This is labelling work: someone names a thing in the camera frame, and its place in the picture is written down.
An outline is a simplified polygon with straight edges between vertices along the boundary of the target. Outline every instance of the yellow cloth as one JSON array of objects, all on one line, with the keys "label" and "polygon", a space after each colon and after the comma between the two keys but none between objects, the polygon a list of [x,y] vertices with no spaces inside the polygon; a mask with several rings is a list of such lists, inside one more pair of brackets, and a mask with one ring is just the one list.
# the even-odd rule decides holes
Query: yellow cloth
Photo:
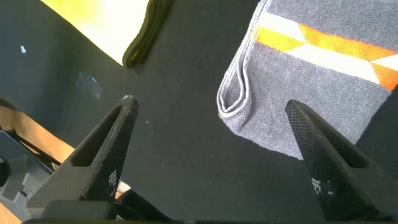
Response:
[{"label": "yellow cloth", "polygon": [[42,0],[123,65],[123,55],[137,37],[149,0]]}]

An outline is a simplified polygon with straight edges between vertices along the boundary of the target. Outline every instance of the gray plastic part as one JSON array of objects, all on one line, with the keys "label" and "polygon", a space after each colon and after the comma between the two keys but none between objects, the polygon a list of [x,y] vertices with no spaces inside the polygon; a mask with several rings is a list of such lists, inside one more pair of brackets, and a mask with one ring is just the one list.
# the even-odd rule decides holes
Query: gray plastic part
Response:
[{"label": "gray plastic part", "polygon": [[53,171],[5,131],[0,131],[0,156],[7,160],[10,170],[6,183],[0,187],[0,203],[24,222],[31,218],[26,201]]}]

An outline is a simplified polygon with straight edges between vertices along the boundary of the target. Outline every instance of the folded towel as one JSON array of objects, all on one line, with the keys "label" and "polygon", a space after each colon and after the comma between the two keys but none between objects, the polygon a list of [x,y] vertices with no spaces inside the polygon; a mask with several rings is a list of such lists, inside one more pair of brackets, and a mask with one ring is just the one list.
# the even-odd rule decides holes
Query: folded towel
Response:
[{"label": "folded towel", "polygon": [[42,0],[121,65],[142,62],[169,0]]},{"label": "folded towel", "polygon": [[262,0],[217,94],[237,135],[302,159],[284,108],[309,105],[351,142],[398,83],[398,2]]}]

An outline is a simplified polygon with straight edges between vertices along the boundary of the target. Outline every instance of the gray towel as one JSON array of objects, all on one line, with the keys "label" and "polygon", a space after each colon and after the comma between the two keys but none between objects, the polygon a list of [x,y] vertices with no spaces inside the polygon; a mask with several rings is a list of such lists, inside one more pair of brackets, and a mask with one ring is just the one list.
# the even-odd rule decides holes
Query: gray towel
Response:
[{"label": "gray towel", "polygon": [[352,143],[398,83],[398,1],[262,0],[217,94],[237,135],[302,159],[284,112],[309,105]]}]

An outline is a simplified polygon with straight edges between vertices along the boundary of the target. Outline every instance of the black fabric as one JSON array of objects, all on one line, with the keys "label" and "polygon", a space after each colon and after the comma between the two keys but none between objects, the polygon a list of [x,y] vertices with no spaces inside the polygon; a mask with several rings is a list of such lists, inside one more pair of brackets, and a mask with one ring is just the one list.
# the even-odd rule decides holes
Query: black fabric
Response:
[{"label": "black fabric", "polygon": [[398,88],[381,105],[356,144],[398,180]]},{"label": "black fabric", "polygon": [[[74,147],[119,98],[137,96],[122,180],[170,218],[322,219],[301,161],[235,136],[218,117],[217,89],[256,4],[174,1],[131,70],[40,1],[0,0],[0,96]],[[99,99],[76,86],[80,73],[103,87]]]},{"label": "black fabric", "polygon": [[142,27],[123,55],[123,65],[131,68],[145,60],[171,3],[172,0],[149,0]]}]

